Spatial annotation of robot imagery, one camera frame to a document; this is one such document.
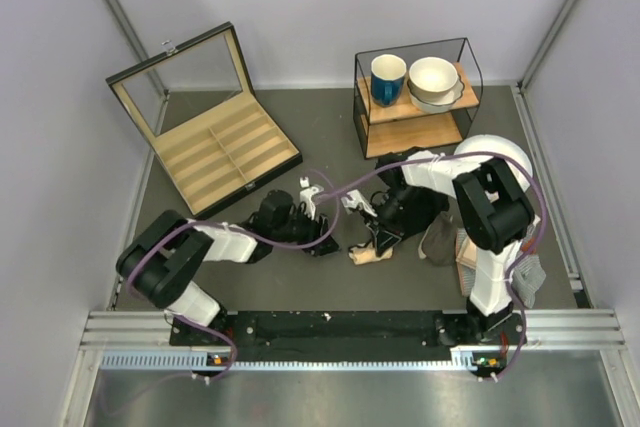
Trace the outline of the beige underwear navy trim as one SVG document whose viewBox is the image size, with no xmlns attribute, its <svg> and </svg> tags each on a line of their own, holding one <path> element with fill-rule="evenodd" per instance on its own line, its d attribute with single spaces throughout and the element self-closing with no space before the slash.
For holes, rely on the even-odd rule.
<svg viewBox="0 0 640 427">
<path fill-rule="evenodd" d="M 378 255 L 371 242 L 357 244 L 348 248 L 348 256 L 356 266 L 388 260 L 392 255 L 393 248 L 389 248 L 383 254 Z"/>
</svg>

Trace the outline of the black underwear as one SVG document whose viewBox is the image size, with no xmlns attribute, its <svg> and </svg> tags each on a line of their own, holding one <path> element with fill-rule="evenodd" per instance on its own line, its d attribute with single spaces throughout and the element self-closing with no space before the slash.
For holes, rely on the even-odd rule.
<svg viewBox="0 0 640 427">
<path fill-rule="evenodd" d="M 428 188 L 406 186 L 397 200 L 397 223 L 403 240 L 424 232 L 441 212 L 449 209 L 449 197 Z"/>
</svg>

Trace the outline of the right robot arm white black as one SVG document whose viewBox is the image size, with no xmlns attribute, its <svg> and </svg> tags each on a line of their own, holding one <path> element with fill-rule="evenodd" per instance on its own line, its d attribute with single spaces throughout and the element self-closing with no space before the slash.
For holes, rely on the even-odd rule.
<svg viewBox="0 0 640 427">
<path fill-rule="evenodd" d="M 363 217 L 378 256 L 431 229 L 456 200 L 467 237 L 477 247 L 463 332 L 481 343 L 492 341 L 513 309 L 524 305 L 513 273 L 536 218 L 526 196 L 533 182 L 529 170 L 502 153 L 436 155 L 413 148 L 380 157 L 375 173 L 387 187 L 383 202 L 356 200 L 350 208 Z"/>
</svg>

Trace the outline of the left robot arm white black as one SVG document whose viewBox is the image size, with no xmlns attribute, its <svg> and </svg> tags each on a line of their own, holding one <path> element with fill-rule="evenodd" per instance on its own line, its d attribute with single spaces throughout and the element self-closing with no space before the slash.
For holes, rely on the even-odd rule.
<svg viewBox="0 0 640 427">
<path fill-rule="evenodd" d="M 275 247 L 322 257 L 339 250 L 329 219 L 311 204 L 282 190 L 272 190 L 257 211 L 239 224 L 206 224 L 175 210 L 157 217 L 122 252 L 115 270 L 143 298 L 160 310 L 188 320 L 205 343 L 226 334 L 226 309 L 194 281 L 205 262 L 254 264 Z"/>
</svg>

